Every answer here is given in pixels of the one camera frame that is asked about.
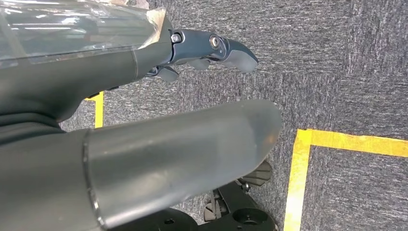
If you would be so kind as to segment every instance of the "metal bolt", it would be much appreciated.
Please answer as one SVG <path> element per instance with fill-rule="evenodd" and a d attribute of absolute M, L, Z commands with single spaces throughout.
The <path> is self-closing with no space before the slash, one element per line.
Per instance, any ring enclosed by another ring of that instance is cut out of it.
<path fill-rule="evenodd" d="M 249 190 L 251 189 L 251 186 L 246 182 L 244 185 L 242 185 L 242 189 L 245 192 L 249 192 Z"/>
<path fill-rule="evenodd" d="M 173 34 L 170 38 L 172 43 L 181 42 L 181 35 L 179 34 Z"/>
<path fill-rule="evenodd" d="M 210 45 L 214 50 L 217 50 L 219 48 L 219 38 L 215 35 L 212 35 L 210 37 Z"/>

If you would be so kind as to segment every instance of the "black plastic bracket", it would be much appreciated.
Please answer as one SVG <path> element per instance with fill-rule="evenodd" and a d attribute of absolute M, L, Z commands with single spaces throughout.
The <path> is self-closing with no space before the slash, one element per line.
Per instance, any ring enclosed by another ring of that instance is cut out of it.
<path fill-rule="evenodd" d="M 274 219 L 260 210 L 236 182 L 213 191 L 220 210 L 213 221 L 198 225 L 184 212 L 168 208 L 110 231 L 277 231 Z"/>

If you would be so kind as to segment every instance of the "plastic wrap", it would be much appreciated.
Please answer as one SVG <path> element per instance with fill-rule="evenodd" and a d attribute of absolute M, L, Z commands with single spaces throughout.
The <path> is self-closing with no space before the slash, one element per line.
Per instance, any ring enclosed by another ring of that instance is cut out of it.
<path fill-rule="evenodd" d="M 165 16 L 93 0 L 3 0 L 0 8 L 0 68 L 137 50 L 158 41 Z"/>

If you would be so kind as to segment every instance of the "robotic arm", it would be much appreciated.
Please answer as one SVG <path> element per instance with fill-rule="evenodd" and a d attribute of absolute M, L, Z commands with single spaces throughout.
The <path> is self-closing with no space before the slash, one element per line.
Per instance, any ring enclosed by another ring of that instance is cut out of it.
<path fill-rule="evenodd" d="M 173 29 L 164 9 L 87 0 L 0 7 L 2 231 L 123 230 L 252 172 L 278 137 L 280 113 L 264 100 L 66 133 L 58 123 L 100 91 L 143 77 L 174 81 L 172 65 L 250 72 L 258 60 L 237 41 Z"/>

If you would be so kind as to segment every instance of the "yellow tape line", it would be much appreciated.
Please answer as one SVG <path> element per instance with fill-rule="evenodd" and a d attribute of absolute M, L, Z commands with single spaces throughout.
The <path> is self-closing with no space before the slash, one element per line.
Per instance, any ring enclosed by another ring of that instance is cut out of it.
<path fill-rule="evenodd" d="M 284 231 L 300 230 L 311 145 L 408 157 L 408 141 L 312 129 L 298 130 L 293 145 Z"/>
<path fill-rule="evenodd" d="M 103 91 L 99 92 L 99 95 L 85 100 L 95 101 L 95 128 L 103 127 Z"/>

